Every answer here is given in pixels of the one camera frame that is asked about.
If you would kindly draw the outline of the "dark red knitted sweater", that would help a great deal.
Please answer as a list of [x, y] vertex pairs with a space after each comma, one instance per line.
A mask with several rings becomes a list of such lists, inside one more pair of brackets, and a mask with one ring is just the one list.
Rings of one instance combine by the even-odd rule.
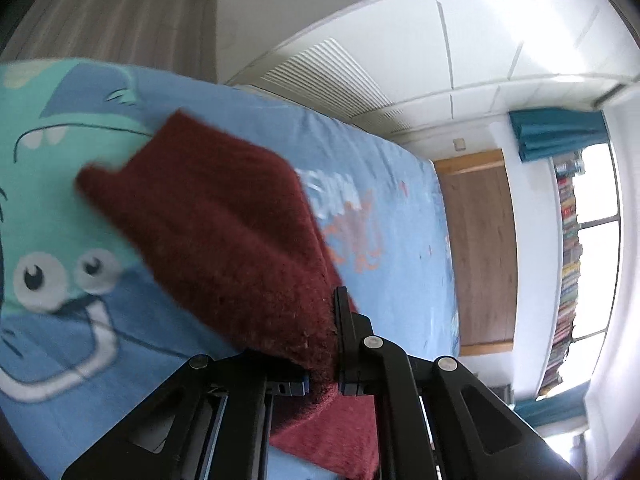
[[276, 448], [349, 479], [374, 477], [373, 401], [343, 396], [334, 380], [341, 278], [286, 160], [176, 113], [122, 168], [85, 166], [76, 185], [177, 304], [234, 348], [308, 372], [308, 396], [274, 409]]

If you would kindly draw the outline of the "blue cartoon monster bedsheet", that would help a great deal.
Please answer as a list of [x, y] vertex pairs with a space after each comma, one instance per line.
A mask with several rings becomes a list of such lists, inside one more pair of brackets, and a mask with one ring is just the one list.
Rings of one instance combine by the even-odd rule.
[[375, 331], [457, 354], [442, 192], [430, 162], [312, 110], [161, 70], [89, 60], [1, 67], [1, 411], [39, 472], [64, 470], [186, 359], [229, 345], [160, 289], [74, 188], [182, 110], [295, 169]]

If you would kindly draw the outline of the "wooden headboard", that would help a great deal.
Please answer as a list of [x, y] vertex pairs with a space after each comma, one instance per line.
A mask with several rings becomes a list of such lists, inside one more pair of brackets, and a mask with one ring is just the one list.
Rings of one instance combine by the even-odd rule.
[[510, 352], [518, 251], [503, 151], [434, 162], [446, 210], [459, 311], [460, 353]]

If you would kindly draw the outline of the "row of books on shelf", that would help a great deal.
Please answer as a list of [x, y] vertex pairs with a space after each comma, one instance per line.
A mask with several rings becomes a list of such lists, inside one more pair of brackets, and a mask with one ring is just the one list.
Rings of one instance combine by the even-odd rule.
[[580, 244], [578, 235], [580, 223], [577, 217], [574, 187], [574, 177], [585, 171], [582, 151], [578, 150], [555, 156], [553, 167], [560, 201], [562, 266], [560, 271], [559, 305], [556, 309], [555, 326], [547, 366], [538, 390], [540, 396], [545, 396], [563, 381], [560, 375], [560, 367], [568, 355], [568, 349], [572, 342], [577, 309], [580, 257], [582, 256], [582, 244]]

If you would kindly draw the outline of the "teal curtain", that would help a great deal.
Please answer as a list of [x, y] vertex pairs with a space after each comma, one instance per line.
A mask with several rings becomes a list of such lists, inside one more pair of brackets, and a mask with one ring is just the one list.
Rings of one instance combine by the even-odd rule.
[[509, 119], [522, 162], [608, 143], [608, 127], [601, 112], [545, 107], [514, 110]]

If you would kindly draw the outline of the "white wardrobe with vent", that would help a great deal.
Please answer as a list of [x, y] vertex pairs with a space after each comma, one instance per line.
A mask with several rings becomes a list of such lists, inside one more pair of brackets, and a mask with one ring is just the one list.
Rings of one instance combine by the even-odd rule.
[[638, 78], [638, 46], [608, 0], [372, 0], [233, 82], [394, 136], [510, 110], [588, 110]]

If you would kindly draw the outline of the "wall light switch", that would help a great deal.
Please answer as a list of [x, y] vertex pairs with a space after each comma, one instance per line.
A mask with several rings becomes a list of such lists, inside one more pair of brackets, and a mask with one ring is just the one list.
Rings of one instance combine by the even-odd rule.
[[466, 149], [465, 140], [463, 138], [454, 139], [452, 141], [452, 143], [454, 144], [454, 149], [457, 152], [461, 152], [461, 151], [464, 151]]

